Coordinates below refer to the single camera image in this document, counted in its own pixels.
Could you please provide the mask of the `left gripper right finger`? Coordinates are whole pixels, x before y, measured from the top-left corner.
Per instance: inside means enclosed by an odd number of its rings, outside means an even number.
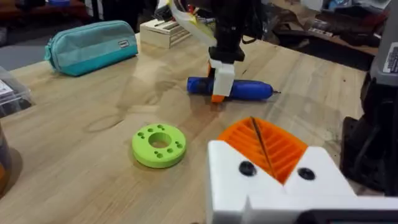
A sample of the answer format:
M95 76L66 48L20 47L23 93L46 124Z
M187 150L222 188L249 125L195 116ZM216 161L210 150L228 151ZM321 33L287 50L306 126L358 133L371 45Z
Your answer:
M309 146L286 130L258 118L251 126L259 155L251 161L260 168L251 192L265 196L355 196L326 149Z

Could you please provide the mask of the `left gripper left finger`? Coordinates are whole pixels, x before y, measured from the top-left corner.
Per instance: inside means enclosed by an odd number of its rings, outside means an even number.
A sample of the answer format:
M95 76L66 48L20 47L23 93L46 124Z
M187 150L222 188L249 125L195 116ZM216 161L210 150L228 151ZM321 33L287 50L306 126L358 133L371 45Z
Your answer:
M269 162L253 117L228 127L208 143L207 223L249 223L257 202L284 192L264 169Z

